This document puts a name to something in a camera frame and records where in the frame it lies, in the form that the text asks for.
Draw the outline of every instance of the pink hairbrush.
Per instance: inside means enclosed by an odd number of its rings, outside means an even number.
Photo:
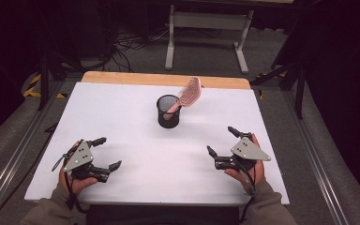
[[[201,81],[197,77],[192,77],[189,80],[187,86],[185,86],[179,94],[177,94],[177,101],[173,106],[166,112],[169,114],[164,114],[163,117],[166,120],[172,118],[172,113],[176,112],[177,108],[180,106],[189,107],[200,97],[202,91]]]

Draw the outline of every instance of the brush handle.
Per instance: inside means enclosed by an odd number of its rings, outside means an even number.
[[[174,112],[176,112],[177,108],[179,108],[179,107],[180,107],[180,102],[177,101],[176,103],[174,103],[173,106],[171,106],[171,108],[168,111],[166,111],[165,114],[163,114],[163,118],[166,120],[170,120],[172,118],[173,114],[167,114],[167,113],[174,113]]]

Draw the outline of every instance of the white tabletop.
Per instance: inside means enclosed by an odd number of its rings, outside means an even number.
[[[78,82],[68,100],[51,142],[25,194],[28,201],[50,198],[58,179],[55,162],[78,140],[107,141],[92,147],[93,164],[121,167],[107,183],[85,189],[83,203],[241,205],[248,201],[242,186],[215,169],[206,145],[219,156],[232,155],[239,141],[228,130],[256,134],[261,149],[271,157],[264,162],[273,189],[289,199],[263,119],[252,90],[204,88],[201,97],[180,113],[173,129],[158,124],[157,99],[176,95],[178,86]]]

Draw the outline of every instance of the mesh cup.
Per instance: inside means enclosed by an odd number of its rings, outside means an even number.
[[[177,99],[176,96],[166,95],[157,100],[157,121],[163,128],[175,128],[179,124],[181,106],[177,107],[175,112],[167,112]]]

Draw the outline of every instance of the brown jacket sleeve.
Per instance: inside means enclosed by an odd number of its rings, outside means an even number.
[[[22,225],[68,225],[74,217],[68,209],[66,200],[69,194],[65,188],[57,184],[50,199],[41,199],[22,219]]]
[[[258,184],[256,189],[257,193],[247,208],[247,224],[296,224],[291,213],[282,205],[281,194],[274,192],[266,180]]]

